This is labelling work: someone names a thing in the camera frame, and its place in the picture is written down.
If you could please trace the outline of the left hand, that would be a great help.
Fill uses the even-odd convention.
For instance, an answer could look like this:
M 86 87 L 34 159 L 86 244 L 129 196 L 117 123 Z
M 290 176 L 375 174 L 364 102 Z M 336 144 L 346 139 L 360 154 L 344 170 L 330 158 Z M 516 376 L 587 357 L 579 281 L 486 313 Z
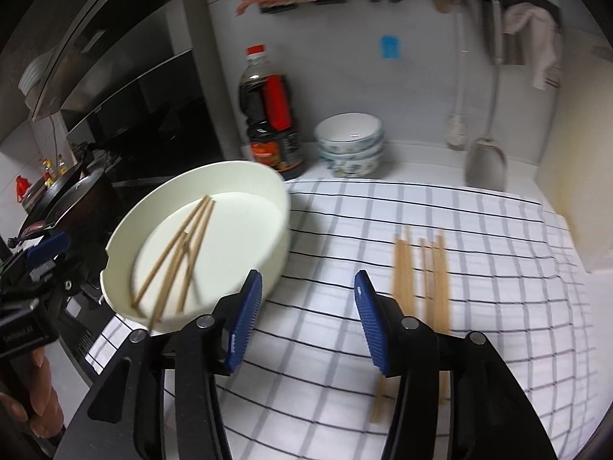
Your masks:
M 25 386 L 33 414 L 28 416 L 24 404 L 1 391 L 1 405 L 15 422 L 27 424 L 32 433 L 41 439 L 58 435 L 63 427 L 63 411 L 52 385 L 50 362 L 44 348 L 33 350 L 29 356 L 29 368 Z

